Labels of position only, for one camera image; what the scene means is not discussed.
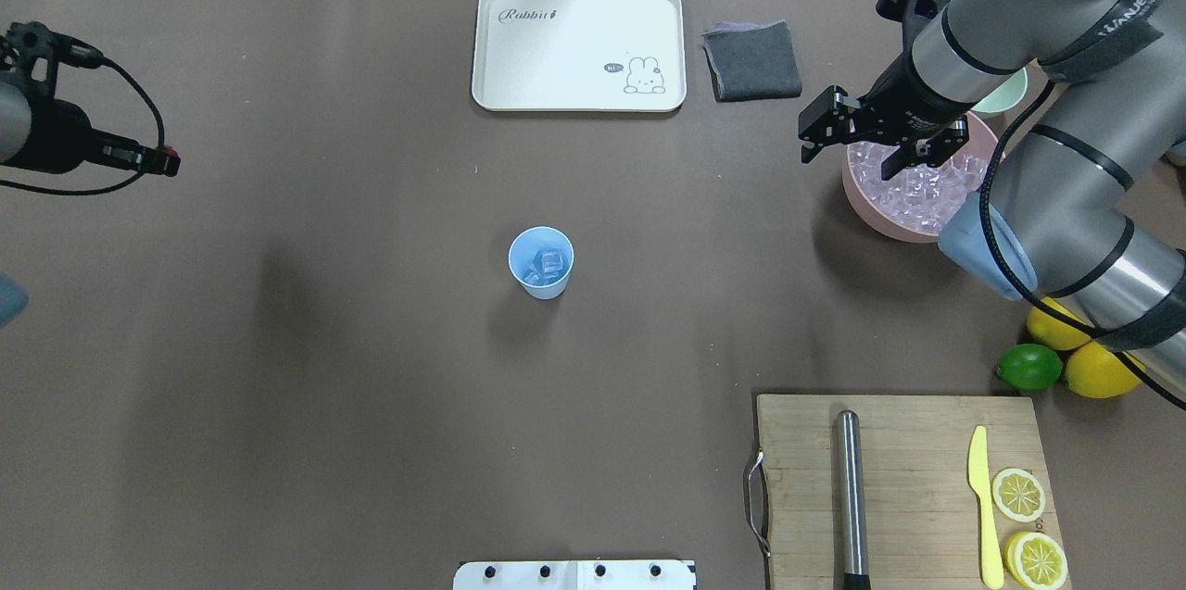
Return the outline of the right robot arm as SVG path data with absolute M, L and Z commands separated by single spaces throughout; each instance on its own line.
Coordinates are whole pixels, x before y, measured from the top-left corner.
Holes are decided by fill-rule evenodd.
M 1117 207 L 1182 144 L 1182 0 L 950 0 L 860 97 L 852 138 L 914 146 L 1033 62 L 1056 99 L 940 252 L 1005 298 L 1054 299 L 1182 389 L 1182 250 Z

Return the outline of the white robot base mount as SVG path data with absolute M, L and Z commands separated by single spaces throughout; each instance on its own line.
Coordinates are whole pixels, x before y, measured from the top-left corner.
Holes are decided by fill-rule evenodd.
M 696 589 L 695 564 L 680 559 L 468 562 L 453 589 Z

